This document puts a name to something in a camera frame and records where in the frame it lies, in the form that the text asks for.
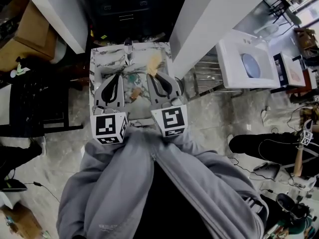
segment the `cardboard box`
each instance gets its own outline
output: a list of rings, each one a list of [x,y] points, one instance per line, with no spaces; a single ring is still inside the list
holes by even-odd
[[[306,50],[317,45],[314,30],[308,28],[295,28],[294,30],[300,49]]]
[[[13,210],[7,206],[2,207],[1,210],[6,217],[13,220],[17,233],[24,239],[36,239],[41,235],[42,227],[29,208],[16,203]]]
[[[29,2],[15,34],[0,43],[0,71],[10,71],[17,67],[17,57],[54,58],[57,34],[49,22]]]

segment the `marble table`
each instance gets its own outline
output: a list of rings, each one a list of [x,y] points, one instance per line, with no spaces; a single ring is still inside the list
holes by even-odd
[[[125,63],[124,45],[113,45],[91,50],[90,58],[90,115],[93,115],[94,93],[98,86],[114,73],[122,71],[125,110],[132,126],[154,124],[150,106],[151,100],[147,86],[147,64],[154,55],[161,56],[159,71],[174,78],[169,43],[134,43],[133,63]],[[135,88],[141,88],[136,100],[131,99]]]

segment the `white wall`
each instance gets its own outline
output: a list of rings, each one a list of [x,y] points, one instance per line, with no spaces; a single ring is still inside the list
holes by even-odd
[[[88,23],[83,0],[32,0],[75,53],[85,52]]]
[[[185,0],[170,37],[175,75],[182,78],[262,0]]]

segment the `gray jacket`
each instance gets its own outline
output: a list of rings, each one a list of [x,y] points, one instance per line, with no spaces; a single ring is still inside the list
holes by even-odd
[[[189,132],[162,138],[152,130],[127,132],[121,144],[85,146],[80,172],[65,185],[60,239],[132,239],[158,162],[200,213],[214,239],[258,239],[264,232],[247,197],[260,201],[249,179],[226,157],[205,150]]]

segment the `tile floor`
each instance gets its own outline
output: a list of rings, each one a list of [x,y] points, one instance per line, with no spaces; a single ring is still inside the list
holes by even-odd
[[[186,82],[186,89],[191,92],[191,81]],[[37,181],[45,185],[60,198],[67,179],[79,169],[82,158],[81,148],[91,139],[89,121],[89,90],[71,89],[69,91],[69,114],[71,124],[84,123],[84,129],[52,133],[46,135],[46,155],[41,155],[16,169],[15,177],[23,183]],[[231,155],[227,146],[228,134],[265,133],[272,128],[263,127],[260,112],[270,105],[272,108],[290,106],[286,94],[273,94],[262,91],[243,97],[231,99],[226,94],[210,94],[187,104],[189,129],[203,145],[213,148],[221,155]],[[279,131],[286,131],[285,125],[278,126]],[[27,139],[2,137],[0,141],[8,146],[28,147]],[[253,169],[262,161],[242,154],[237,157],[241,165]],[[29,185],[21,193],[22,203],[28,206],[53,239],[58,235],[55,222],[58,213],[58,202],[44,189]],[[6,231],[0,222],[0,231]],[[0,239],[10,237],[0,233]]]

